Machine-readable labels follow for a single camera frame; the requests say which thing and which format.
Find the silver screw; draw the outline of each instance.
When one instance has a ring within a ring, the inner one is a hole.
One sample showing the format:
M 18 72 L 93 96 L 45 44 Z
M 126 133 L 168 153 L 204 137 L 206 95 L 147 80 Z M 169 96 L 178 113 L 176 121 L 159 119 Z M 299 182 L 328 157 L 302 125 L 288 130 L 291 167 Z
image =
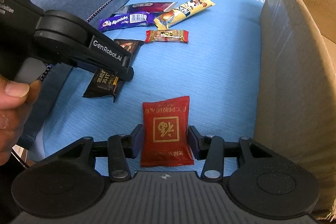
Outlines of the silver screw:
M 204 175 L 209 179 L 217 179 L 220 177 L 221 173 L 217 170 L 207 170 L 204 172 Z
M 114 170 L 111 175 L 116 179 L 123 179 L 128 176 L 128 173 L 125 170 Z

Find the barcode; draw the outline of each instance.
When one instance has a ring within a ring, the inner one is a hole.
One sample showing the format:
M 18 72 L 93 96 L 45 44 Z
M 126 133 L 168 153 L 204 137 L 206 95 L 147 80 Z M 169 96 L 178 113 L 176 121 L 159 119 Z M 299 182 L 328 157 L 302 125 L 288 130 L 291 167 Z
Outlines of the barcode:
M 134 14 L 130 16 L 129 23 L 142 22 L 142 21 L 146 21 L 146 19 L 147 19 L 147 15 Z

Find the ribbed gray plate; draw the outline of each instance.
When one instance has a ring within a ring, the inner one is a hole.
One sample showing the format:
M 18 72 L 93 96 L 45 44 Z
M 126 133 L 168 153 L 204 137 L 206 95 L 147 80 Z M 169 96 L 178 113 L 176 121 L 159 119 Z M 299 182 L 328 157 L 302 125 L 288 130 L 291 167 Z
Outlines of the ribbed gray plate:
M 138 172 L 114 183 L 96 205 L 62 219 L 22 213 L 13 224 L 311 224 L 308 215 L 267 220 L 237 207 L 221 185 L 200 180 L 195 172 Z

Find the yellow snack wrapper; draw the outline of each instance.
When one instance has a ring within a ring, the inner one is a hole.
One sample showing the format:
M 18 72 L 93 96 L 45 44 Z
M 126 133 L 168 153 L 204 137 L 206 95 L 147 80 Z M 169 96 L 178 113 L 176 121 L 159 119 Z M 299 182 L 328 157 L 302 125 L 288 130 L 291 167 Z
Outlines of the yellow snack wrapper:
M 159 15 L 154 19 L 158 30 L 168 30 L 171 26 L 215 4 L 211 0 L 190 0 Z

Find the cardboard box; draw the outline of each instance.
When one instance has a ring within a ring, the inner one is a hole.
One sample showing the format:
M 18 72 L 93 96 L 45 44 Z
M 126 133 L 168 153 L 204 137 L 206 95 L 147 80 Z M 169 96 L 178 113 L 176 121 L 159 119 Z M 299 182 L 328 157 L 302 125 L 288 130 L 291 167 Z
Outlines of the cardboard box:
M 312 172 L 336 215 L 336 0 L 266 0 L 254 139 Z

